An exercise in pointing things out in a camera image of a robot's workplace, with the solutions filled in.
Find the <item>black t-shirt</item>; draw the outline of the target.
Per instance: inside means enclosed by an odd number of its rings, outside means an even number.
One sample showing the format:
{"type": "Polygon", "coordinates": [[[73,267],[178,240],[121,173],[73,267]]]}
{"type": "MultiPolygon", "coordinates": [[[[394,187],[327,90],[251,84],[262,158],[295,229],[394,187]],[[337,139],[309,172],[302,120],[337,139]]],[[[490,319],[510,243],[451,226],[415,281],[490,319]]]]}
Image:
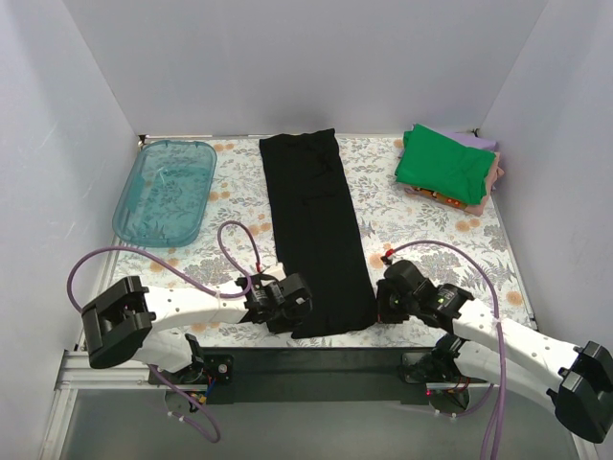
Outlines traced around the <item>black t-shirt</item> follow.
{"type": "Polygon", "coordinates": [[[375,294],[334,129],[262,139],[260,152],[277,258],[311,291],[293,338],[369,328],[375,294]]]}

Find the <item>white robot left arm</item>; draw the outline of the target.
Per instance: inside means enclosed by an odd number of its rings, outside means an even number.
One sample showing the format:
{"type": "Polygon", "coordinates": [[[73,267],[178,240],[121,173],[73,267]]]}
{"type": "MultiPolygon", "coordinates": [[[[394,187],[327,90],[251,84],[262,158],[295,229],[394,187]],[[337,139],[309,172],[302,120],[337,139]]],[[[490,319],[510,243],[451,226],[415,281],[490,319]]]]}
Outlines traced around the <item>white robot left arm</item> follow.
{"type": "Polygon", "coordinates": [[[295,331],[311,311],[304,278],[276,267],[271,274],[222,284],[211,294],[195,287],[146,287],[138,276],[124,277],[86,304],[81,319],[91,368],[137,360],[192,383],[203,374],[204,358],[182,328],[253,323],[283,334],[295,331]]]}

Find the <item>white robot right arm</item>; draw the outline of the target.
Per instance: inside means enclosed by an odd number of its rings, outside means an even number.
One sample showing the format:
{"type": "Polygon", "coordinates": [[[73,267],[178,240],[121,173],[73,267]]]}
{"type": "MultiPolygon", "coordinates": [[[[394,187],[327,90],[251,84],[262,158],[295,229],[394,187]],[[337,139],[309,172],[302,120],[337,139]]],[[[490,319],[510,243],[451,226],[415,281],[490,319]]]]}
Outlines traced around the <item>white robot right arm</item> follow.
{"type": "Polygon", "coordinates": [[[410,380],[505,385],[553,412],[578,437],[605,440],[612,427],[612,355],[602,345],[574,345],[508,318],[497,320],[468,291],[436,286],[405,260],[386,269],[376,302],[384,323],[416,317],[445,332],[428,354],[406,365],[410,380]]]}

